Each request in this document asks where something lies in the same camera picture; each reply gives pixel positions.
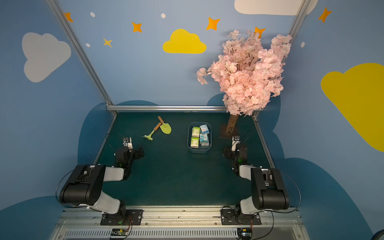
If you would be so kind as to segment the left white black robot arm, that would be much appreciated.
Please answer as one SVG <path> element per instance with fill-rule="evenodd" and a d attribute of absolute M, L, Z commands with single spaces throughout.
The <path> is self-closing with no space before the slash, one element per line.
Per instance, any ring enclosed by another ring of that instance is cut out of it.
<path fill-rule="evenodd" d="M 57 201 L 69 208 L 83 208 L 102 213 L 101 225 L 127 225 L 133 223 L 123 201 L 103 192 L 106 182 L 126 181 L 135 160 L 144 157 L 143 147 L 122 147 L 115 152 L 112 167 L 106 165 L 77 165 L 67 173 L 61 190 L 56 188 Z"/>

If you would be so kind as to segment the pink cherry blossom tree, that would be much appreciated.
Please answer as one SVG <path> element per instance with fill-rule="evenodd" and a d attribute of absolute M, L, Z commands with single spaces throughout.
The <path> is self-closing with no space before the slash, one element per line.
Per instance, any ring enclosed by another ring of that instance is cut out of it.
<path fill-rule="evenodd" d="M 197 79 L 207 84 L 206 77 L 212 77 L 224 93 L 223 102 L 230 113 L 228 124 L 221 129 L 222 138 L 235 133 L 239 116 L 251 116 L 262 110 L 272 97 L 284 89 L 281 81 L 284 60 L 291 51 L 292 36 L 277 35 L 269 49 L 262 46 L 260 33 L 248 30 L 242 37 L 238 30 L 228 34 L 223 43 L 223 54 L 211 66 L 197 71 Z"/>

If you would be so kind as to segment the blue pocket tissue pack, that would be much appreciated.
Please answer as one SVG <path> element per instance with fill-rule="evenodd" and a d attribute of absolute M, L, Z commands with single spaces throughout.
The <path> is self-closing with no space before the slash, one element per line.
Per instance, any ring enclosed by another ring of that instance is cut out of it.
<path fill-rule="evenodd" d="M 207 124 L 200 125 L 201 134 L 209 134 L 210 130 Z"/>

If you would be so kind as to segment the blue plastic storage box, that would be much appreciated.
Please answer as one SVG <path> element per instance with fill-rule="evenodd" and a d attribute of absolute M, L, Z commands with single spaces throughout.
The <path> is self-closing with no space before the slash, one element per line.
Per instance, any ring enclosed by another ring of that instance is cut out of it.
<path fill-rule="evenodd" d="M 206 154 L 213 145 L 211 125 L 207 122 L 191 122 L 188 130 L 187 146 L 190 152 Z"/>

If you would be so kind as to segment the left green circuit board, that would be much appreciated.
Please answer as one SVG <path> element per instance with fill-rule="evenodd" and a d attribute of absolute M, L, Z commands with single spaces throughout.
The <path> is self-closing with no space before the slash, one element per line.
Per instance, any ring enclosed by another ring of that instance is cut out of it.
<path fill-rule="evenodd" d="M 128 235 L 128 229 L 112 229 L 111 238 L 125 238 Z"/>

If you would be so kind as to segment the green circuit board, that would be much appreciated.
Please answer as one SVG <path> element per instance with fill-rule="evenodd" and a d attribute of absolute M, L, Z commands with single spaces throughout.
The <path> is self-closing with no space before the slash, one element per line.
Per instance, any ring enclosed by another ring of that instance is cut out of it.
<path fill-rule="evenodd" d="M 237 240 L 251 240 L 252 230 L 249 228 L 237 228 Z"/>
<path fill-rule="evenodd" d="M 112 229 L 111 238 L 125 238 L 128 235 L 128 229 Z"/>

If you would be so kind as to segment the aluminium rail frame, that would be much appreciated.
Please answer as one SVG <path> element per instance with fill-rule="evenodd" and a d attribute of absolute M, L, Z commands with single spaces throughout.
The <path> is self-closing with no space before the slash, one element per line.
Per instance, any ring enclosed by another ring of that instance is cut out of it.
<path fill-rule="evenodd" d="M 308 240 L 299 211 L 261 212 L 261 225 L 222 225 L 223 206 L 129 206 L 143 210 L 139 226 L 101 226 L 102 214 L 86 209 L 65 209 L 52 240 L 237 240 L 237 228 L 252 230 L 256 240 Z M 128 229 L 125 238 L 111 238 L 112 229 Z"/>

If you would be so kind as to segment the green toy shovel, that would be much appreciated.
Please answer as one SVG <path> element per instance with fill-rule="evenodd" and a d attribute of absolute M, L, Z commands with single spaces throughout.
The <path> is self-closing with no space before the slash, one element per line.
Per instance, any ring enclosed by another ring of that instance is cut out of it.
<path fill-rule="evenodd" d="M 164 120 L 160 116 L 158 116 L 158 119 L 161 123 L 160 128 L 161 128 L 162 132 L 166 135 L 169 135 L 172 132 L 171 126 L 168 123 L 165 123 Z"/>

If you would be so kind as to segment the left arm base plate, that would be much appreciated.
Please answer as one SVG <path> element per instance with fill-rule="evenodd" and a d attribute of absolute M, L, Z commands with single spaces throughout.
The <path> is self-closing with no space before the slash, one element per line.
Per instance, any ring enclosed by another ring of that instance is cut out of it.
<path fill-rule="evenodd" d="M 139 226 L 143 218 L 143 210 L 126 210 L 123 215 L 102 214 L 101 226 Z"/>

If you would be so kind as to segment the green toy rake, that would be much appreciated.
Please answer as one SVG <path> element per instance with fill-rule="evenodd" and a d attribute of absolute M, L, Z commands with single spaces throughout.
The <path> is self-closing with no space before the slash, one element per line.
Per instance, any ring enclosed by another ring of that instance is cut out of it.
<path fill-rule="evenodd" d="M 149 140 L 149 141 L 152 141 L 153 138 L 152 138 L 152 135 L 160 128 L 160 126 L 162 125 L 161 122 L 159 122 L 155 128 L 152 130 L 152 132 L 149 134 L 149 135 L 144 135 L 143 138 Z"/>

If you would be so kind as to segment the right green circuit board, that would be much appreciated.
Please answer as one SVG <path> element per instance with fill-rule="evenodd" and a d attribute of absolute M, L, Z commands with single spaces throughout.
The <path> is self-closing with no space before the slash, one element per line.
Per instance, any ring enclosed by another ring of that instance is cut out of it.
<path fill-rule="evenodd" d="M 237 240 L 251 240 L 252 230 L 249 228 L 237 228 Z"/>

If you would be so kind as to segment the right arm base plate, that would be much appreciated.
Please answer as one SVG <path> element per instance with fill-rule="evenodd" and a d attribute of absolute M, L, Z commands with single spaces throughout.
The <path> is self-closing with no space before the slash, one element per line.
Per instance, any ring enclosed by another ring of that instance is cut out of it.
<path fill-rule="evenodd" d="M 234 226 L 234 225 L 261 225 L 260 216 L 257 215 L 245 215 L 234 209 L 221 209 L 220 210 L 222 225 Z"/>

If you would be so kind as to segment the green pocket tissue pack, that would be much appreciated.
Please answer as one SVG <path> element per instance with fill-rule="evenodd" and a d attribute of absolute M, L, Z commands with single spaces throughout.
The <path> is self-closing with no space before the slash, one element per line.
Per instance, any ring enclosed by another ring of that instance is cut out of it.
<path fill-rule="evenodd" d="M 201 129 L 200 127 L 193 127 L 192 128 L 192 137 L 193 138 L 199 138 L 200 137 Z"/>

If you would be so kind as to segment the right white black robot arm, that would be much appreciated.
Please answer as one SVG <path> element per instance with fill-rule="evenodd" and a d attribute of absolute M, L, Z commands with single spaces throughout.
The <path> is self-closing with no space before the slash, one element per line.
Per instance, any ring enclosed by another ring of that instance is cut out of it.
<path fill-rule="evenodd" d="M 237 143 L 223 148 L 223 156 L 232 161 L 232 170 L 240 178 L 250 181 L 251 196 L 241 200 L 235 207 L 224 206 L 220 210 L 223 225 L 260 224 L 260 213 L 271 212 L 278 214 L 293 213 L 301 205 L 299 203 L 289 210 L 290 198 L 285 187 L 283 171 L 276 168 L 255 167 L 248 164 L 248 150 L 239 148 Z"/>

